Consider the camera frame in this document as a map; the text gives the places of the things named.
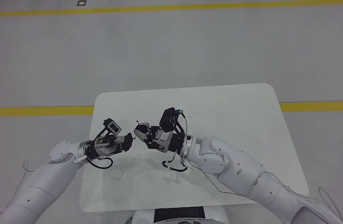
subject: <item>yellow floor line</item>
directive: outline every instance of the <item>yellow floor line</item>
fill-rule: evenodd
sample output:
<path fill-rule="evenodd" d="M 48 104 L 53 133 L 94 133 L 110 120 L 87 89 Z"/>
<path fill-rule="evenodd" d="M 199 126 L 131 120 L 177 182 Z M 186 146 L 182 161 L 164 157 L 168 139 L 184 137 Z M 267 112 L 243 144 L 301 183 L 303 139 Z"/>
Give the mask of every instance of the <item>yellow floor line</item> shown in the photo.
<path fill-rule="evenodd" d="M 343 111 L 343 101 L 281 102 L 282 112 Z"/>
<path fill-rule="evenodd" d="M 69 10 L 36 10 L 0 12 L 0 17 L 7 16 L 44 16 L 44 15 L 70 15 L 90 13 L 118 13 L 118 12 L 147 12 L 147 11 L 173 11 L 173 10 L 209 10 L 225 8 L 264 8 L 288 6 L 321 6 L 343 4 L 343 0 L 303 0 L 283 2 L 234 2 L 214 4 L 182 4 L 168 6 L 131 6 L 112 8 L 79 8 Z"/>
<path fill-rule="evenodd" d="M 281 102 L 283 112 L 343 111 L 343 101 Z M 31 106 L 0 108 L 0 116 L 93 115 L 94 106 Z"/>

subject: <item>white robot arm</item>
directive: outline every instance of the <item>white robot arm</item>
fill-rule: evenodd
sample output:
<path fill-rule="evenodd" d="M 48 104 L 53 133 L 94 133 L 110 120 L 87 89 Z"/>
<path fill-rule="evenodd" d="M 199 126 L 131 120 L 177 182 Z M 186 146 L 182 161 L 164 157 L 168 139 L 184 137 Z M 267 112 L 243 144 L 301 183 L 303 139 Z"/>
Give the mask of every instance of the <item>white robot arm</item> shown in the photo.
<path fill-rule="evenodd" d="M 285 188 L 253 157 L 225 141 L 194 136 L 188 139 L 190 162 L 213 174 L 236 194 L 263 205 L 284 223 L 342 223 L 323 202 Z"/>
<path fill-rule="evenodd" d="M 77 170 L 89 162 L 100 169 L 112 166 L 108 156 L 126 152 L 132 145 L 132 135 L 117 136 L 121 128 L 111 119 L 93 141 L 70 144 L 60 142 L 51 150 L 50 163 L 39 167 L 24 184 L 24 191 L 0 215 L 0 224 L 33 224 L 67 189 Z M 108 159 L 111 164 L 99 167 L 94 159 Z"/>
<path fill-rule="evenodd" d="M 181 157 L 180 163 L 187 168 L 184 160 L 198 166 L 207 174 L 212 174 L 219 182 L 232 190 L 235 194 L 253 200 L 275 214 L 284 223 L 342 223 L 330 208 L 320 200 L 311 199 L 283 186 L 271 173 L 242 150 L 239 150 L 222 139 L 186 136 L 178 116 L 184 114 L 182 110 L 166 109 L 159 122 L 159 126 L 149 126 L 140 123 L 134 129 L 136 137 L 144 141 L 148 148 L 161 152 L 172 151 L 174 157 Z M 167 167 L 171 161 L 164 161 Z"/>

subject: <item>concrete floor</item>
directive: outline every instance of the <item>concrete floor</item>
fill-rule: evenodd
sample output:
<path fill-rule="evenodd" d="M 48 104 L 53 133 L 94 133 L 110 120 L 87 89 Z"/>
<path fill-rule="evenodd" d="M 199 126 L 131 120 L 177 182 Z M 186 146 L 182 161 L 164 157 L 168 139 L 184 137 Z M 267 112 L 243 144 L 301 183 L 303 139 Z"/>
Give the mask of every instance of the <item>concrete floor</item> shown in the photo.
<path fill-rule="evenodd" d="M 0 11 L 77 1 L 0 0 Z M 210 1 L 91 1 L 88 7 Z M 0 17 L 0 107 L 92 105 L 102 92 L 271 84 L 279 101 L 343 100 L 343 6 Z M 343 112 L 284 113 L 310 195 L 343 211 Z M 23 169 L 62 140 L 89 136 L 91 116 L 0 118 L 0 209 Z M 38 223 L 124 223 L 133 211 L 85 213 L 82 170 Z M 257 204 L 226 206 L 234 223 L 281 223 Z"/>

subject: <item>black cable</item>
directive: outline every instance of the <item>black cable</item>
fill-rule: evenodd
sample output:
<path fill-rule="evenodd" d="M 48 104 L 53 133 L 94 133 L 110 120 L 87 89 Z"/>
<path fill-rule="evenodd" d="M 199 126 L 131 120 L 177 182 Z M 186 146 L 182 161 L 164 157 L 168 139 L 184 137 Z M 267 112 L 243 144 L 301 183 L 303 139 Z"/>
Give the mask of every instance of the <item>black cable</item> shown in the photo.
<path fill-rule="evenodd" d="M 111 158 L 108 158 L 108 157 L 106 157 L 106 158 L 104 158 L 104 159 L 105 159 L 105 160 L 110 160 L 110 165 L 109 165 L 109 166 L 106 166 L 106 167 L 98 166 L 98 165 L 92 163 L 92 161 L 90 161 L 88 157 L 86 158 L 86 160 L 87 160 L 92 166 L 94 166 L 95 168 L 102 169 L 102 170 L 106 170 L 106 169 L 108 169 L 108 168 L 111 168 L 111 166 L 113 165 L 113 160 L 112 160 Z"/>

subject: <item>table top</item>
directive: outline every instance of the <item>table top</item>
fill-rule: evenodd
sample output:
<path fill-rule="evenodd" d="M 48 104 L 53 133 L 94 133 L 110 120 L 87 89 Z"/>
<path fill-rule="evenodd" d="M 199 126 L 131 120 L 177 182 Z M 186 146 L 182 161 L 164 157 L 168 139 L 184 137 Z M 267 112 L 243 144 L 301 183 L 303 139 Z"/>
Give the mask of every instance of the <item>table top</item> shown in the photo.
<path fill-rule="evenodd" d="M 244 150 L 300 194 L 308 186 L 273 88 L 265 83 L 107 92 L 95 101 L 90 139 L 112 118 L 133 133 L 136 120 L 158 125 L 165 109 L 183 109 L 188 134 L 216 136 Z M 140 140 L 112 156 L 107 170 L 85 165 L 80 205 L 86 212 L 252 203 L 223 194 L 194 169 L 178 173 L 161 164 L 173 153 L 150 150 Z M 105 166 L 109 161 L 96 161 Z M 224 191 L 230 191 L 211 177 Z"/>

